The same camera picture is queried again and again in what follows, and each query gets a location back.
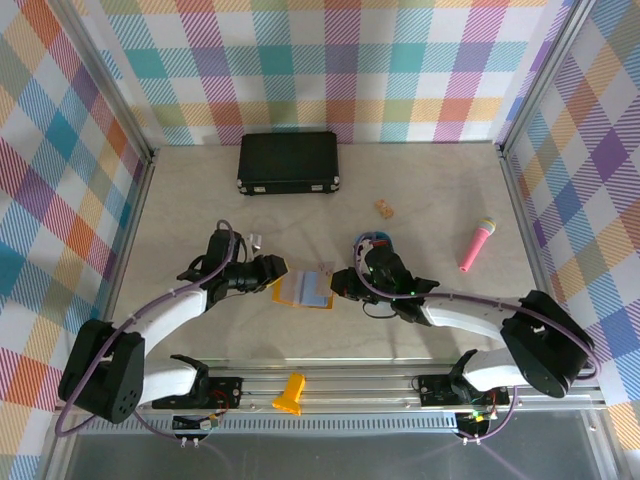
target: pink toy microphone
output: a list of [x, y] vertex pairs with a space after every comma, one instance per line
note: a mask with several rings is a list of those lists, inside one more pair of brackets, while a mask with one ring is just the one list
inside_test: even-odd
[[496, 222], [491, 217], [483, 218], [478, 222], [478, 228], [476, 228], [476, 233], [473, 235], [473, 240], [471, 240], [471, 244], [469, 245], [469, 250], [467, 250], [467, 254], [464, 257], [464, 260], [460, 264], [461, 272], [468, 272], [473, 264], [473, 261], [476, 259], [478, 252], [484, 245], [484, 242], [489, 238], [489, 236], [496, 231]]

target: microphone head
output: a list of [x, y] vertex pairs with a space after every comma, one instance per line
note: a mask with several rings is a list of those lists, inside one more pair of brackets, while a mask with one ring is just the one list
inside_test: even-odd
[[478, 228], [484, 228], [491, 235], [496, 231], [496, 222], [491, 217], [484, 217], [478, 222]]

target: beige table surface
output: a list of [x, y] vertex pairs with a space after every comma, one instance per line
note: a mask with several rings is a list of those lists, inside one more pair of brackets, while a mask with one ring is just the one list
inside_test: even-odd
[[[205, 253], [216, 221], [263, 237], [262, 252], [302, 261], [351, 265], [354, 238], [388, 232], [411, 272], [445, 287], [492, 296], [534, 287], [493, 146], [406, 144], [340, 146], [336, 194], [245, 197], [236, 187], [239, 148], [165, 147], [133, 245], [114, 321], [175, 287], [175, 277]], [[385, 198], [384, 220], [373, 203]], [[476, 222], [497, 224], [469, 273], [458, 270]], [[399, 318], [367, 318], [336, 297], [328, 311], [271, 301], [271, 292], [229, 298], [162, 341], [154, 358], [435, 358], [451, 360], [486, 338], [427, 328]]]

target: black briefcase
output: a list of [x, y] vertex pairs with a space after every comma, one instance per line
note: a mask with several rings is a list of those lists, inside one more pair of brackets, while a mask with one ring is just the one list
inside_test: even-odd
[[332, 193], [339, 188], [334, 133], [256, 133], [242, 137], [240, 193]]

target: yellow plastic block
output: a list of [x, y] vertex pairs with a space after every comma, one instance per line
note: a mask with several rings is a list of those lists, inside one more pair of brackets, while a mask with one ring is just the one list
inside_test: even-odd
[[300, 394], [302, 393], [305, 382], [306, 379], [304, 375], [292, 373], [282, 396], [276, 398], [271, 404], [273, 408], [277, 408], [283, 412], [293, 413], [294, 415], [300, 415], [302, 410], [298, 400], [300, 400]]

